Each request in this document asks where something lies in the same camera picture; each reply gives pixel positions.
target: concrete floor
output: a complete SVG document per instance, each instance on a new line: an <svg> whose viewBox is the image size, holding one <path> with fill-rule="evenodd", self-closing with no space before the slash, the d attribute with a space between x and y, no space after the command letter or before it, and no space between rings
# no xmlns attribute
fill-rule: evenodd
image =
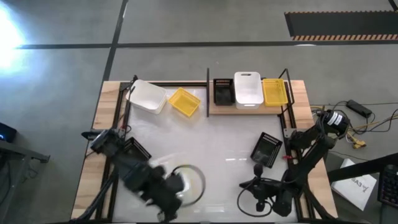
<svg viewBox="0 0 398 224"><path fill-rule="evenodd" d="M50 163L18 189L7 223L49 223L70 218L86 141L109 49L10 50L18 44L109 44L122 0L0 2L0 122L15 127L17 144ZM379 0L130 0L120 43L290 40L285 11L391 10ZM398 102L398 45L117 49L110 80L203 80L253 70L274 78L284 68L305 80L311 104ZM369 106L376 120L398 104ZM365 121L345 110L354 124ZM398 125L361 136L367 147L345 141L334 150L365 159L397 152ZM377 223L380 203L365 219Z"/></svg>

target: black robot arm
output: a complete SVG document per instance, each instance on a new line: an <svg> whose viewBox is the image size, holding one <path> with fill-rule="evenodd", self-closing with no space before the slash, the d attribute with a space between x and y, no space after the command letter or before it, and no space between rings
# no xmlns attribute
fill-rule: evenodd
<svg viewBox="0 0 398 224"><path fill-rule="evenodd" d="M256 174L253 180L239 185L244 190L250 191L261 204L264 202L260 200L265 201L267 198L276 196L272 210L283 217L290 214L293 197L301 196L305 190L306 194L311 194L310 199L321 217L331 218L316 198L312 197L311 191L306 186L307 176L328 150L335 146L337 139L346 135L349 119L332 110L322 111L318 113L318 116L319 118L313 127L304 132L296 130L288 138L286 147L295 150L297 154L301 154L303 157L298 164L293 165L285 172L281 181L260 178ZM329 136L328 134L331 133L337 137ZM259 173L256 171L258 169L259 164L254 168L255 173Z"/></svg>
<svg viewBox="0 0 398 224"><path fill-rule="evenodd" d="M146 161L142 161L123 151L124 139L116 130L106 129L98 134L98 131L83 133L86 138L98 136L90 144L90 148L96 153L104 154L111 159L119 178L131 192L138 195L147 206L159 207L158 219L160 222L169 222L177 217L177 210L182 201L176 193L184 188L180 174L171 174L166 179L164 168L151 167Z"/></svg>

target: white table surface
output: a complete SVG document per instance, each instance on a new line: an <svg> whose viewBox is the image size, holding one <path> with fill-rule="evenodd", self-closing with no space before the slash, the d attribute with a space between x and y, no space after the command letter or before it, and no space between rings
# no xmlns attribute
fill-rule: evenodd
<svg viewBox="0 0 398 224"><path fill-rule="evenodd" d="M168 98L177 88L166 88ZM184 88L201 99L201 105L188 118L168 102L158 115L131 107L129 122L132 130L127 138L134 136L152 154L150 163L162 164L167 173L181 164L199 167L206 176L206 191L203 198L191 207L181 208L173 222L296 222L297 214L292 202L292 212L281 217L272 212L263 218L249 217L236 206L236 198L242 190L241 182L254 177L250 154L262 132L282 140L282 130L277 115L230 115L206 117L206 89ZM272 169L264 168L263 177L280 180L287 163L282 156L282 145ZM193 186L185 201L194 199L201 190L200 182L193 172L183 170ZM241 207L252 214L256 212L257 200L249 193L242 194ZM114 222L158 222L159 209L146 207L141 199L118 185Z"/></svg>

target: yellow plastic crate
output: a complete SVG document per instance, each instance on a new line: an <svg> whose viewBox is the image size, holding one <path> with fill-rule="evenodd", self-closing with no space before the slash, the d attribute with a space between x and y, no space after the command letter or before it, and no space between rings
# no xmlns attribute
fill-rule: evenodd
<svg viewBox="0 0 398 224"><path fill-rule="evenodd" d="M262 92L266 106L282 106L287 104L285 84L281 78L263 79Z"/></svg>
<svg viewBox="0 0 398 224"><path fill-rule="evenodd" d="M191 117L193 112L198 108L200 100L187 90L178 88L172 97L170 97L169 103L181 113Z"/></svg>

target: power adapter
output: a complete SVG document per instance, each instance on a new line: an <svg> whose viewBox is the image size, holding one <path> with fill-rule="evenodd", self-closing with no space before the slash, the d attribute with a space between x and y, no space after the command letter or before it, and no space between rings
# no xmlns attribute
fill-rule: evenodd
<svg viewBox="0 0 398 224"><path fill-rule="evenodd" d="M354 112L356 112L357 114L361 115L364 118L369 118L370 115L373 113L371 110L355 102L354 100L349 100L346 104L346 107L353 110Z"/></svg>

